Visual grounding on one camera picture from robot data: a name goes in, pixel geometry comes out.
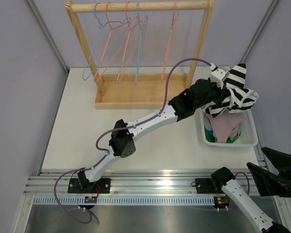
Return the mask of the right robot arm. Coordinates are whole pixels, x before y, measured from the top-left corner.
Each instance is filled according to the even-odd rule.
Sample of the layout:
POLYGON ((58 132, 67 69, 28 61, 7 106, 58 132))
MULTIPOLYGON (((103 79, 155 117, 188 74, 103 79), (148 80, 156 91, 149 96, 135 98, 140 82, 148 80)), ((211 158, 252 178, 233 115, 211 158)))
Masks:
MULTIPOLYGON (((275 175, 251 162, 246 164, 259 194, 262 197, 279 196, 291 199, 291 155, 268 147, 263 147, 261 150, 278 170, 278 174, 275 175)), ((247 217, 256 232, 289 232, 286 227, 276 223, 254 203, 228 168, 222 167, 212 173, 210 186, 215 192, 227 194, 247 217)))

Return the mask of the green tank top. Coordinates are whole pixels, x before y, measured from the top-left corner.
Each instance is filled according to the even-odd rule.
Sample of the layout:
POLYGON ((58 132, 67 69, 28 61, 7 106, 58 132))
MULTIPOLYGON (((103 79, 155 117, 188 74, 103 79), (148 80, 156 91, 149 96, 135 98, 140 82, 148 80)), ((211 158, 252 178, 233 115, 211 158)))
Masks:
MULTIPOLYGON (((238 133, 232 139, 228 138, 227 141, 226 141, 226 143, 229 143, 229 144, 234 143, 240 137, 240 135, 241 135, 241 133, 238 133)), ((207 132, 207 131, 205 132, 205 137, 206 137, 206 140, 208 142, 217 143, 216 138, 212 134, 210 134, 209 132, 207 132)))

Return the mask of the pink wire hanger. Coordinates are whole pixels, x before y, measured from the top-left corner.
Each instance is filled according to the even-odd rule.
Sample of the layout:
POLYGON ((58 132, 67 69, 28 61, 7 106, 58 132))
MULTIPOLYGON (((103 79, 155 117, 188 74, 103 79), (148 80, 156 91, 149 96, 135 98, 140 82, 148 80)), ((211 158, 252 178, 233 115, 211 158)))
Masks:
MULTIPOLYGON (((97 71, 95 72, 95 75, 93 77, 93 79, 94 79, 94 81, 96 83, 98 83, 99 81, 102 80, 103 74, 107 71, 107 69, 113 63, 114 59, 117 57, 118 53, 124 47, 121 69, 123 68, 124 60, 125 60, 125 57, 126 57, 127 45, 129 43, 129 40, 130 40, 130 35, 134 31, 134 28, 139 24, 139 17, 138 16, 133 17, 133 18, 128 17, 128 14, 127 14, 127 6, 129 4, 129 2, 127 2, 125 4, 125 7, 124 7, 124 12, 125 12, 125 17, 126 18, 123 21, 120 21, 120 20, 118 20, 118 21, 112 21, 112 20, 110 20, 109 17, 108 17, 108 14, 107 14, 107 12, 110 11, 110 10, 108 10, 108 7, 109 7, 110 4, 111 3, 108 2, 106 4, 106 6, 105 6, 105 16, 106 16, 106 19, 107 19, 107 22, 106 22, 105 25, 102 25, 100 23, 99 18, 96 16, 96 7, 97 7, 98 4, 96 4, 95 7, 94 7, 94 15, 95 15, 95 17, 97 18, 97 20, 99 22, 99 28, 100 28, 100 31, 99 31, 98 36, 100 35, 102 28, 104 28, 105 26, 109 26, 109 28, 110 28, 110 33, 109 33, 109 36, 108 36, 108 39, 107 39, 107 42, 106 42, 106 45, 105 45, 104 52, 103 52, 102 57, 101 57, 101 61, 99 63, 99 66, 96 65, 97 71), (118 38, 111 44, 110 43, 110 40, 111 40, 111 37, 113 35, 113 31, 116 31, 119 28, 120 29, 121 28, 124 28, 124 30, 118 36, 118 38), (112 49, 114 48, 114 46, 116 46, 119 41, 122 41, 121 46, 117 49, 116 53, 110 59, 109 63, 104 67, 105 68, 104 71, 101 74, 98 74, 99 70, 101 69, 102 65, 104 64, 105 58, 108 56, 108 54, 112 51, 112 49)), ((94 48, 95 48, 95 45, 96 45, 96 41, 97 41, 98 36, 94 40, 94 45, 93 45, 93 49, 92 49, 91 55, 92 55, 92 53, 94 51, 94 48)))

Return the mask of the black white striped top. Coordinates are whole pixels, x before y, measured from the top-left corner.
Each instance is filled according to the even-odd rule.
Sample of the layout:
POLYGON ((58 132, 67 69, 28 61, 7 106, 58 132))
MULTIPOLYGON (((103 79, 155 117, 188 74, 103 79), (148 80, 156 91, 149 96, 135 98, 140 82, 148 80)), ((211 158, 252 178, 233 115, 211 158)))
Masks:
POLYGON ((212 101, 202 106, 202 111, 216 118, 224 111, 235 114, 251 109, 259 95, 256 91, 244 87, 246 73, 245 63, 237 64, 230 69, 227 77, 221 82, 223 90, 226 90, 227 93, 223 95, 223 99, 218 103, 212 101))

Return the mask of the light blue wire hanger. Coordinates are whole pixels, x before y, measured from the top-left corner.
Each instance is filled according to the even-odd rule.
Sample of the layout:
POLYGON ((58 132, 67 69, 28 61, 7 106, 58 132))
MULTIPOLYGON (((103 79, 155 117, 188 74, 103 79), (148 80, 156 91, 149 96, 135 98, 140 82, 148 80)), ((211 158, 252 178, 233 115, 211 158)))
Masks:
POLYGON ((100 61, 97 64, 94 65, 94 70, 91 71, 91 73, 88 74, 88 76, 85 76, 86 70, 88 68, 90 68, 90 65, 93 65, 94 64, 94 62, 91 62, 91 61, 88 62, 87 66, 84 68, 83 73, 82 73, 82 80, 83 81, 87 81, 91 75, 93 75, 94 82, 97 82, 97 81, 99 81, 101 79, 100 78, 101 75, 97 75, 97 73, 100 70, 101 65, 103 64, 104 58, 109 54, 109 52, 118 43, 118 41, 124 35, 125 31, 128 29, 127 20, 126 19, 124 19, 122 21, 120 21, 120 20, 109 20, 108 19, 108 16, 106 16, 107 21, 105 23, 102 23, 101 20, 100 20, 100 18, 97 15, 97 6, 99 4, 100 4, 100 2, 98 2, 98 3, 95 4, 94 11, 93 11, 94 17, 96 18, 96 20, 98 22, 98 25, 99 25, 99 32, 96 35, 96 37, 94 38, 93 45, 92 45, 91 52, 90 52, 90 59, 92 59, 92 58, 94 59, 95 52, 98 49, 98 41, 100 40, 101 35, 102 35, 103 31, 106 28, 109 29, 109 36, 108 36, 108 39, 107 39, 107 41, 105 43, 104 51, 102 53, 102 56, 101 56, 100 61), (113 42, 113 44, 111 45, 111 47, 109 47, 109 43, 110 43, 110 39, 111 39, 111 36, 112 36, 112 32, 114 30, 117 30, 118 28, 122 28, 122 27, 124 27, 123 32, 118 36, 118 38, 116 39, 116 41, 113 42))

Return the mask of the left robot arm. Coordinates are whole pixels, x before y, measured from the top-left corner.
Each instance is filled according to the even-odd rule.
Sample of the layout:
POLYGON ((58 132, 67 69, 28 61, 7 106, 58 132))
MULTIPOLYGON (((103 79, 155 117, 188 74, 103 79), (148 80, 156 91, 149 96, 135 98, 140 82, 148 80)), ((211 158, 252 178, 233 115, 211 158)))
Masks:
POLYGON ((92 192, 95 184, 112 163, 135 153, 135 142, 141 137, 164 125, 192 116, 196 109, 208 103, 221 103, 228 95, 229 91, 225 87, 218 87, 210 79, 200 79, 168 103, 164 103, 159 111, 128 123, 122 119, 118 120, 113 129, 99 137, 101 139, 111 134, 108 147, 98 148, 104 152, 104 156, 96 164, 78 172, 78 188, 84 193, 92 192))

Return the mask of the grey tank top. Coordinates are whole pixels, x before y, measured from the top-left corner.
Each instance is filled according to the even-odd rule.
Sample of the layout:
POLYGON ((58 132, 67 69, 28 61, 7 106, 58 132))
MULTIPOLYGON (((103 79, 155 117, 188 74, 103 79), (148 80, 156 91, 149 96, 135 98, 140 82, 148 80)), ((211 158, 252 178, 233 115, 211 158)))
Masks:
MULTIPOLYGON (((208 117, 207 116, 203 116, 203 120, 204 120, 204 129, 213 130, 212 126, 211 126, 211 123, 210 123, 210 120, 208 119, 208 117)), ((236 128, 234 128, 232 130, 232 133, 230 134, 230 136, 228 138, 232 139, 238 133, 242 133, 242 125, 241 124, 238 126, 237 131, 236 131, 236 128)))

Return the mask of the mauve tank top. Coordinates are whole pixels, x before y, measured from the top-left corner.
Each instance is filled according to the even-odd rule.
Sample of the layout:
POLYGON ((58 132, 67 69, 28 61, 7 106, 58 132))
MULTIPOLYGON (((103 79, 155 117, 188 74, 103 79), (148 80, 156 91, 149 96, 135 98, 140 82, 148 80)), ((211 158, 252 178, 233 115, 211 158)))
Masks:
POLYGON ((224 111, 222 114, 213 118, 211 114, 203 114, 210 120, 217 143, 226 143, 227 138, 232 133, 232 130, 243 123, 244 113, 231 114, 224 111))

